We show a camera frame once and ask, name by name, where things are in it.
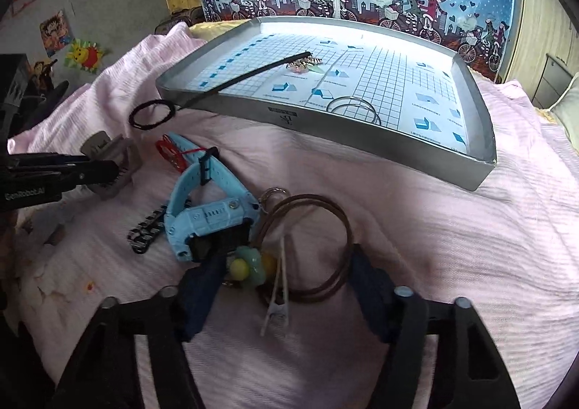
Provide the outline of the green yellow bead charm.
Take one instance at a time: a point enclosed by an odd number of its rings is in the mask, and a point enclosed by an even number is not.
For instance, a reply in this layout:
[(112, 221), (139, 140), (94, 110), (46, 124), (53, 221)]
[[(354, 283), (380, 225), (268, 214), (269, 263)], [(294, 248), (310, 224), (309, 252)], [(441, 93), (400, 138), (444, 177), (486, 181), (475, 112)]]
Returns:
[(239, 246), (228, 258), (229, 277), (234, 282), (262, 286), (277, 270), (277, 259), (269, 252), (250, 246)]

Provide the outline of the light blue smartwatch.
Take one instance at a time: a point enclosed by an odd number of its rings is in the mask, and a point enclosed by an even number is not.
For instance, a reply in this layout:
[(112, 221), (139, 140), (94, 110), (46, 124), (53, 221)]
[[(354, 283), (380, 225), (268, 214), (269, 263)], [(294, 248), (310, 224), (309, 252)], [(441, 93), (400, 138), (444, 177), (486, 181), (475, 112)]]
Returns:
[[(221, 161), (219, 150), (202, 148), (174, 132), (166, 138), (176, 158), (186, 162), (164, 216), (166, 238), (176, 258), (201, 263), (212, 252), (230, 253), (250, 243), (260, 205)], [(207, 185), (218, 187), (225, 196), (192, 204), (190, 195)]]

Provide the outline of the beige hair claw clip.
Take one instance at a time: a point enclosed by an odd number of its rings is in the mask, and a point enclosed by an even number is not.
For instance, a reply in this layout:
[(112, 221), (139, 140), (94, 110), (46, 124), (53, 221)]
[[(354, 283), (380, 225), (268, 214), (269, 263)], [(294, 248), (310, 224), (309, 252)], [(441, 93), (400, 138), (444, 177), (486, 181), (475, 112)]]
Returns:
[(88, 186), (103, 200), (116, 196), (123, 187), (131, 183), (132, 176), (142, 167), (142, 158), (134, 141), (123, 135), (110, 138), (104, 131), (97, 132), (87, 138), (80, 152), (92, 160), (113, 161), (117, 166), (114, 179)]

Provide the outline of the thin metal bangle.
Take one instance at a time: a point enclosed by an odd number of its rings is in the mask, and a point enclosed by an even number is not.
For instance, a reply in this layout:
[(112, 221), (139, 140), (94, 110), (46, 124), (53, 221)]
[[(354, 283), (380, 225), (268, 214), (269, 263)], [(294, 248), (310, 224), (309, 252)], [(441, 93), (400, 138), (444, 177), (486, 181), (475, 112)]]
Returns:
[(326, 108), (326, 111), (342, 117), (352, 118), (357, 122), (364, 122), (377, 126), (382, 125), (378, 112), (370, 103), (360, 101), (342, 101), (337, 104), (329, 105)]
[(334, 114), (339, 109), (346, 110), (349, 107), (356, 109), (362, 108), (366, 110), (369, 114), (372, 115), (372, 119), (370, 121), (371, 124), (377, 124), (378, 126), (382, 125), (382, 120), (376, 108), (369, 101), (360, 97), (341, 96), (332, 99), (326, 106), (326, 111), (328, 113)]

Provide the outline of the black hair stick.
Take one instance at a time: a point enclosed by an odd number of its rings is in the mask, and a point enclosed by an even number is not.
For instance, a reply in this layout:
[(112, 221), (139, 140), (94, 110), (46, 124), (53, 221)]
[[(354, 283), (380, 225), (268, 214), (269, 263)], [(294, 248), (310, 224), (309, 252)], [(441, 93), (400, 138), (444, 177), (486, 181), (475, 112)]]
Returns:
[(215, 88), (210, 88), (207, 91), (202, 92), (201, 95), (196, 95), (195, 97), (190, 98), (187, 102), (185, 102), (179, 108), (179, 111), (181, 111), (183, 109), (189, 109), (190, 107), (193, 107), (193, 105), (196, 104), (197, 102), (200, 102), (201, 100), (203, 100), (205, 98), (208, 98), (210, 96), (218, 94), (219, 92), (225, 90), (226, 88), (230, 88), (233, 85), (241, 83), (242, 81), (246, 81), (252, 77), (258, 76), (262, 73), (273, 70), (277, 67), (288, 65), (290, 63), (295, 63), (295, 62), (298, 62), (300, 60), (307, 59), (311, 56), (312, 56), (312, 53), (310, 51), (304, 51), (302, 53), (291, 55), (291, 56), (288, 56), (286, 58), (269, 63), (265, 66), (250, 70), (246, 73), (243, 73), (239, 76), (236, 76), (236, 77), (230, 79), (229, 81), (224, 81), (222, 84), (217, 85)]

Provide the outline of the pastel charm jewelry cluster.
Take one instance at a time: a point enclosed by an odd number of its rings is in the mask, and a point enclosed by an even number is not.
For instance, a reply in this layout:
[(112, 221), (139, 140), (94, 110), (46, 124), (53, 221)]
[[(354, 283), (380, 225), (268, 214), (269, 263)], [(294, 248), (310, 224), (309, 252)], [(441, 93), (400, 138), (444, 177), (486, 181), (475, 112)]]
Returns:
[(323, 73), (321, 69), (322, 63), (323, 61), (320, 58), (308, 56), (289, 62), (286, 68), (295, 74), (305, 74), (308, 72)]

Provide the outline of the white hair clip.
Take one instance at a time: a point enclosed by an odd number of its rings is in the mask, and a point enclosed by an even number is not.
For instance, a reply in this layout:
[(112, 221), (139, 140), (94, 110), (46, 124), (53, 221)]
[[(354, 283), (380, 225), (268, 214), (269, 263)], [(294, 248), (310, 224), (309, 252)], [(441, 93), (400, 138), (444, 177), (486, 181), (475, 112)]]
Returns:
[(290, 300), (288, 299), (287, 274), (287, 236), (283, 236), (277, 259), (277, 269), (267, 313), (261, 326), (260, 335), (264, 337), (271, 323), (278, 323), (283, 330), (290, 324)]

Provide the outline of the pink bed sheet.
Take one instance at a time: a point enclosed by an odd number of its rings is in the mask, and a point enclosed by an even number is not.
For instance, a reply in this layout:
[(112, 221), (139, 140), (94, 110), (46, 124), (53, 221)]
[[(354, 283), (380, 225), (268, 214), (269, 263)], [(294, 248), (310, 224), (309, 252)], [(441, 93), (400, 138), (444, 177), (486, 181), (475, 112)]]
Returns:
[[(151, 297), (185, 273), (165, 239), (142, 255), (128, 231), (165, 203), (177, 179), (157, 153), (160, 132), (133, 132), (128, 114), (155, 81), (200, 47), (185, 26), (151, 35), (76, 90), (8, 149), (75, 154), (96, 132), (132, 136), (143, 160), (130, 185), (102, 201), (80, 189), (22, 211), (12, 300), (45, 370), (61, 377), (99, 303)], [(176, 132), (220, 150), (255, 193), (317, 193), (346, 211), (355, 239), (395, 283), (450, 302), (469, 298), (495, 340), (524, 408), (546, 405), (578, 352), (578, 155), (516, 83), (478, 87), (498, 164), (473, 191), (325, 139), (187, 110)], [(288, 330), (262, 323), (253, 290), (222, 288), (186, 356), (209, 408), (362, 408), (386, 347), (349, 287), (292, 304)]]

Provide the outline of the silver grid-lined tray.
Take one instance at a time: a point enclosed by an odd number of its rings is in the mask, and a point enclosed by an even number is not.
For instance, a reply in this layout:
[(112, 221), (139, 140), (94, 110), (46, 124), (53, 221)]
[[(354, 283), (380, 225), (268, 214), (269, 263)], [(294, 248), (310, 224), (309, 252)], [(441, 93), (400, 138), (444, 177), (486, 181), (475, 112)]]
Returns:
[[(474, 190), (496, 167), (489, 111), (463, 59), (424, 38), (353, 21), (266, 17), (207, 42), (156, 81), (179, 105), (224, 81), (310, 51), (323, 73), (286, 65), (205, 98), (195, 109), (348, 145)], [(337, 97), (369, 101), (382, 125), (328, 113)]]

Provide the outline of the white pillow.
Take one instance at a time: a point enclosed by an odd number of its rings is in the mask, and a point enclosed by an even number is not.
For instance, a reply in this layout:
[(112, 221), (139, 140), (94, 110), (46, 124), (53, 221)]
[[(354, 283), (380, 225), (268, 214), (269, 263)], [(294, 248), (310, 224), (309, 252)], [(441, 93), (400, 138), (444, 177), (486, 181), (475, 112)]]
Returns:
[(579, 150), (579, 74), (576, 73), (569, 86), (550, 107), (554, 116), (566, 132), (567, 138), (576, 150)]

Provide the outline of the grey bedside drawer cabinet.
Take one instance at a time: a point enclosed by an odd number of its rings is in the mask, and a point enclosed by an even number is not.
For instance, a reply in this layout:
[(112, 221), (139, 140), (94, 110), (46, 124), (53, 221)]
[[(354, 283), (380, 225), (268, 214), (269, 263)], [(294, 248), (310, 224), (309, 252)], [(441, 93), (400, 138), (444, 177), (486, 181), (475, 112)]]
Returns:
[(531, 103), (539, 109), (548, 109), (563, 95), (573, 74), (561, 58), (546, 54), (546, 62)]

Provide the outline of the wooden wardrobe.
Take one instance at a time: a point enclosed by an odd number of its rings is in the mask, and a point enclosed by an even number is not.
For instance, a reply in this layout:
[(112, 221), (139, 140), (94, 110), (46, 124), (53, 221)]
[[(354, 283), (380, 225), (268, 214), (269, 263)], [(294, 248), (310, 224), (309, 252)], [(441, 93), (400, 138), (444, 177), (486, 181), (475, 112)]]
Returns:
[(578, 72), (578, 31), (559, 0), (514, 0), (506, 56), (499, 69), (502, 81), (516, 80), (533, 95), (548, 55)]

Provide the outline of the cartoon character wall poster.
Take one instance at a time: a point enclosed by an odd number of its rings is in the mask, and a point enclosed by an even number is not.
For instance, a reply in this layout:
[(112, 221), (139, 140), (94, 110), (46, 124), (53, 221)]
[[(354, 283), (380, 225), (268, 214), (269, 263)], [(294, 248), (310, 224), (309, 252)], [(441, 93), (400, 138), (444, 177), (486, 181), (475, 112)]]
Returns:
[(55, 15), (42, 22), (39, 25), (39, 31), (48, 57), (54, 56), (73, 40), (73, 35), (63, 10), (59, 10)]

